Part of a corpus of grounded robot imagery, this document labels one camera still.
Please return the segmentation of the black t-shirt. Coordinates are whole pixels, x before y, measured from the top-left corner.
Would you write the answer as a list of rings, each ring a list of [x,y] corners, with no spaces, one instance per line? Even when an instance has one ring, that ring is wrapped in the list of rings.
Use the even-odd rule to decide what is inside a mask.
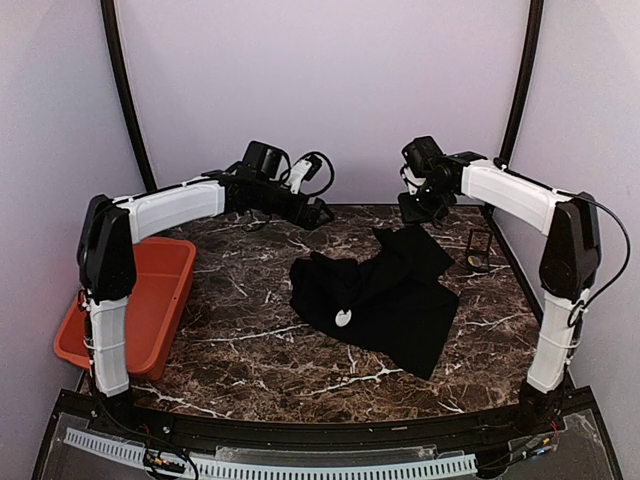
[[[290,269],[290,305],[307,324],[360,348],[383,353],[401,369],[427,380],[438,363],[459,297],[441,284],[453,258],[421,226],[375,229],[380,251],[357,262],[319,252]],[[351,322],[335,324],[351,310]]]

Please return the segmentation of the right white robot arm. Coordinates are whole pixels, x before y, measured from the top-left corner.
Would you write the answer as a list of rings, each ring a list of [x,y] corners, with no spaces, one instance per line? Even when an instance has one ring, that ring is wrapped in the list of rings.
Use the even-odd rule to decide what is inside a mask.
[[[446,154],[430,136],[413,139],[401,151],[400,176],[407,204],[425,221],[440,221],[460,196],[502,210],[546,239],[539,265],[544,309],[536,352],[526,384],[541,394],[560,386],[579,342],[576,330],[591,304],[613,286],[614,275],[595,289],[602,260],[598,214],[624,224],[586,192],[561,191],[521,175],[499,159],[465,151]]]

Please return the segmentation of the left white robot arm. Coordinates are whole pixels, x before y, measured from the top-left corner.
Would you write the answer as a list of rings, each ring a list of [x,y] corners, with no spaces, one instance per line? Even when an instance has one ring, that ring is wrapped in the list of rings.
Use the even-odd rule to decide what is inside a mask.
[[[251,141],[241,160],[155,192],[91,199],[87,207],[76,260],[85,311],[85,346],[89,371],[106,401],[103,421],[120,436],[141,427],[140,412],[114,397],[129,388],[125,363],[125,314],[137,273],[134,245],[167,229],[206,217],[259,211],[305,230],[315,230],[334,215],[318,192],[301,186],[322,167],[332,165],[318,151],[291,161],[282,149]]]

